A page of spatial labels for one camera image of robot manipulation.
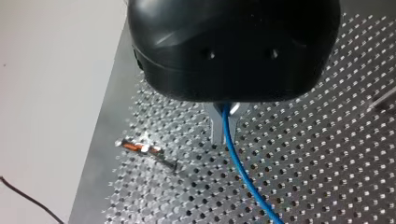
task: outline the white surface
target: white surface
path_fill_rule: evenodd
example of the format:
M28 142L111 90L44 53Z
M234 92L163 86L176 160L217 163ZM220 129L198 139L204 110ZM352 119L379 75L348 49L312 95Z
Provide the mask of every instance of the white surface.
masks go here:
M0 1L0 175L69 218L126 16L121 0ZM0 187L1 223L55 223Z

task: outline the black robot head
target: black robot head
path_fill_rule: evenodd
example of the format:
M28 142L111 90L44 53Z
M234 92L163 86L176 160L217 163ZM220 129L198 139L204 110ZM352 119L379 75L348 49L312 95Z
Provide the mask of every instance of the black robot head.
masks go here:
M158 92L265 102L312 89L340 23L338 0L130 0L139 66Z

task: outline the hole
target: hole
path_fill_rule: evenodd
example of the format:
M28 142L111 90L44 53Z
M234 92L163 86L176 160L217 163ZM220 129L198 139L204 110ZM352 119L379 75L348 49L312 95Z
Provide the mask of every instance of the hole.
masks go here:
M279 56L279 51L277 49L266 49L264 51L264 57L266 59L274 60Z
M301 189L300 186L293 186L294 191L300 191L300 189Z
M323 206L322 207L322 211L323 212L329 212L330 211L330 207L329 206Z
M300 203L298 201L293 201L291 202L291 205L293 205L294 207L297 207Z
M201 55L202 57L204 57L204 59L207 60L212 60L215 58L215 51L213 49L210 48L205 48L201 50Z
M283 198L277 198L277 199L276 199L276 202L277 202L277 203L283 203L283 202L285 202L285 200L284 200Z

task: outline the blue cable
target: blue cable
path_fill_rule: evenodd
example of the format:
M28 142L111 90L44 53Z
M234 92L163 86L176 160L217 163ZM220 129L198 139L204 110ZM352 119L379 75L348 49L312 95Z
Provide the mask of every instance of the blue cable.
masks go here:
M244 180L244 182L247 185L247 188L249 189L251 194L253 194L254 198L259 203L259 205L262 207L262 209L265 211L265 213L268 214L268 217L271 218L275 222L275 224L284 224L282 219L280 219L275 214L275 212L272 210L271 205L266 203L264 198L256 190L256 187L254 187L253 183L250 181L250 178L248 177L248 174L245 171L244 166L242 165L241 161L239 160L238 155L236 155L235 147L233 146L233 139L231 138L231 134L230 134L230 125L228 122L229 114L230 114L230 105L227 104L223 107L222 119L223 119L223 126L224 126L224 135L225 135L228 149L230 149L230 155L231 155L233 164L235 165L239 174L242 176L242 179Z

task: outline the perforated metal plate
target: perforated metal plate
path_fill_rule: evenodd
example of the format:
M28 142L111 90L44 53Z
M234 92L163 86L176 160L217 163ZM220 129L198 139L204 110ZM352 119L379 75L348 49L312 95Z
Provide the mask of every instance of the perforated metal plate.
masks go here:
M292 101L255 104L241 118L239 156L285 222L395 222L395 99L367 110L395 86L394 23L344 15L319 84ZM163 97L140 78L122 137L164 148L179 171L122 151L104 222L270 223L227 148L211 145L201 105Z

